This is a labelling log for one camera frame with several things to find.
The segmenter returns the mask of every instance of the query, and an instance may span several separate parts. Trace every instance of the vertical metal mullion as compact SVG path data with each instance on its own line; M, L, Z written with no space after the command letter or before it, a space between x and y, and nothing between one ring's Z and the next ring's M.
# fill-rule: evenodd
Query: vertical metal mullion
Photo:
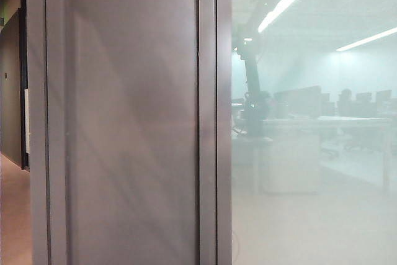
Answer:
M231 264L231 0L216 0L218 264Z
M215 0L198 0L198 176L200 265L216 264Z
M65 0L47 1L48 165L51 263L68 264L65 152Z
M27 0L28 85L30 88L30 203L34 265L50 264L48 208L47 61L45 0Z

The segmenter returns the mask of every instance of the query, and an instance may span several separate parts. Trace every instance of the glass wall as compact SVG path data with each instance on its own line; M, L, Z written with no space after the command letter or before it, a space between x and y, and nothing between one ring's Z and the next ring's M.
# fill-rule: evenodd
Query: glass wall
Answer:
M233 264L397 264L397 0L233 0Z

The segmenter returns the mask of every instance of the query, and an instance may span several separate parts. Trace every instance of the white desk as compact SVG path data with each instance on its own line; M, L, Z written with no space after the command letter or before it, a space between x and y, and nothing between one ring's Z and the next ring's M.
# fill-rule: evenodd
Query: white desk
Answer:
M236 119L238 127L245 127L244 119ZM388 192L390 187L391 166L391 119L381 118L353 118L338 116L321 116L317 119L267 119L262 121L265 130L317 130L321 128L378 128L383 134L383 189Z

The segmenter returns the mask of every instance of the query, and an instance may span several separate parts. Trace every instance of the ceiling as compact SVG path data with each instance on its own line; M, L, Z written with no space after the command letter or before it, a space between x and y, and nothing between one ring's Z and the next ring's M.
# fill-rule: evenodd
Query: ceiling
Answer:
M256 30L279 1L233 0L234 37L239 24ZM261 39L268 51L286 46L333 51L393 27L397 0L296 0L261 33ZM397 36L373 42L380 43L396 48Z

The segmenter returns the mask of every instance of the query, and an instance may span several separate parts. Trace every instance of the floor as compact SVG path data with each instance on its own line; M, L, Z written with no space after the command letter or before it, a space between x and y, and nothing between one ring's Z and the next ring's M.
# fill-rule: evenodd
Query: floor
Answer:
M1 265L31 265L29 173L1 156Z
M397 264L397 156L385 193L380 152L339 151L312 194L257 194L233 166L233 264Z

